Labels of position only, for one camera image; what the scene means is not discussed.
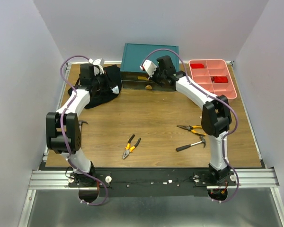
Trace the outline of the clear drawer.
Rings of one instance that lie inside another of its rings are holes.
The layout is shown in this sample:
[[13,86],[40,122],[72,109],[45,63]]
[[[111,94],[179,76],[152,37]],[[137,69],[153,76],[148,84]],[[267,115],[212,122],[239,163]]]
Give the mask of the clear drawer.
[[145,72],[121,72],[121,80],[128,81],[151,81]]
[[122,80],[122,87],[124,89],[137,89],[137,90],[152,90],[152,91],[168,91],[174,92],[176,89],[170,86],[159,86],[152,81],[130,81]]

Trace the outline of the pink compartment tray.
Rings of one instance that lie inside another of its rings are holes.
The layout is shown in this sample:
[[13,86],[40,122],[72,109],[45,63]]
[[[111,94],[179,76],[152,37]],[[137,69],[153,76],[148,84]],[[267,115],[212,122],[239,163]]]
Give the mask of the pink compartment tray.
[[237,91],[225,60],[190,60],[189,66],[193,81],[205,90],[217,96],[224,95],[229,102],[237,98]]

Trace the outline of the yellow long nose pliers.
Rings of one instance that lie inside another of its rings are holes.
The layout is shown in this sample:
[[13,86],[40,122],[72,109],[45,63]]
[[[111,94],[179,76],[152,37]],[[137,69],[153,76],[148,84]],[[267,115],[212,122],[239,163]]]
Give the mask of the yellow long nose pliers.
[[177,127],[181,128],[181,129],[184,129],[184,130],[187,130],[187,131],[190,131],[193,134],[198,135],[198,136],[206,136],[205,133],[200,133],[200,132],[196,131],[196,129],[202,129],[201,125],[194,125],[194,126],[191,126],[191,125],[177,125]]

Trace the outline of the yellow black combination pliers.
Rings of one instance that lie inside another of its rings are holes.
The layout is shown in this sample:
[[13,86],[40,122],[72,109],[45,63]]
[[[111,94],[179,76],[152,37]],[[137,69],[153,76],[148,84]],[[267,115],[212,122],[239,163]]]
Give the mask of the yellow black combination pliers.
[[132,153],[133,150],[136,149],[136,147],[140,144],[141,138],[139,138],[139,139],[137,140],[137,142],[136,142],[133,146],[131,146],[131,142],[132,142],[132,140],[134,139],[134,137],[135,137],[135,135],[133,134],[133,135],[129,138],[129,140],[128,140],[128,142],[127,142],[127,145],[126,145],[126,147],[125,147],[125,149],[124,149],[124,153],[123,153],[122,159],[126,159],[126,158],[130,155],[130,153]]

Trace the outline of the black handled claw hammer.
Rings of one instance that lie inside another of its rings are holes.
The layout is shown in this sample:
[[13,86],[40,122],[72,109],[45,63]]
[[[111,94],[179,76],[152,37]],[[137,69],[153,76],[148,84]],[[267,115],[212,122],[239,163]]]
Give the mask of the black handled claw hammer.
[[193,146],[196,146],[196,145],[199,145],[199,144],[203,144],[203,146],[205,147],[206,146],[206,140],[205,140],[204,136],[201,135],[201,136],[199,136],[199,138],[200,138],[199,142],[178,147],[178,148],[176,148],[176,152],[188,149],[190,147],[193,147]]

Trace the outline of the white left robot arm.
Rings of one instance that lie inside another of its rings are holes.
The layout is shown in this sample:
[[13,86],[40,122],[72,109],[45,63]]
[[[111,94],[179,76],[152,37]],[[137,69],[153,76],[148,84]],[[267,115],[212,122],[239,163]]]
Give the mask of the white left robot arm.
[[80,175],[79,181],[84,186],[90,187],[95,181],[102,182],[96,178],[94,165],[81,148],[79,116],[99,92],[112,93],[118,86],[114,85],[102,63],[85,63],[80,65],[79,84],[71,89],[65,104],[46,115],[46,144],[66,159],[74,173]]

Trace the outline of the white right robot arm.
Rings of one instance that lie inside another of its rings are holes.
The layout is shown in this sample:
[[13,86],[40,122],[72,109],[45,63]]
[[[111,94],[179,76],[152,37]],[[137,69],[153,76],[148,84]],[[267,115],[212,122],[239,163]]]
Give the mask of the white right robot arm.
[[150,79],[160,86],[173,87],[202,110],[201,126],[211,145],[208,179],[211,184],[220,185],[231,172],[227,158],[227,133],[232,119],[227,97],[207,91],[185,72],[176,71],[168,55],[157,58],[157,64],[150,63],[152,69],[145,66]]

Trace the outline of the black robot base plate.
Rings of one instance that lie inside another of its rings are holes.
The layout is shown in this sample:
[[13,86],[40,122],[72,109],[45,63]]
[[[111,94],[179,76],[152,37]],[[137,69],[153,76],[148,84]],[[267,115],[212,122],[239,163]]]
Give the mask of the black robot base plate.
[[210,168],[103,168],[98,167],[93,178],[68,173],[68,186],[78,188],[82,198],[95,190],[100,196],[159,197],[159,196],[213,196],[224,200],[227,190],[236,186],[236,176],[230,168],[216,174]]

